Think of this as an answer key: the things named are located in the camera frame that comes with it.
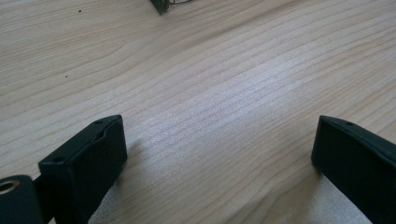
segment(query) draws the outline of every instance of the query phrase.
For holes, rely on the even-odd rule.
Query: wooden table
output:
[[[319,115],[396,142],[396,2],[0,3],[0,177],[122,114],[91,223],[368,223],[310,162]]]

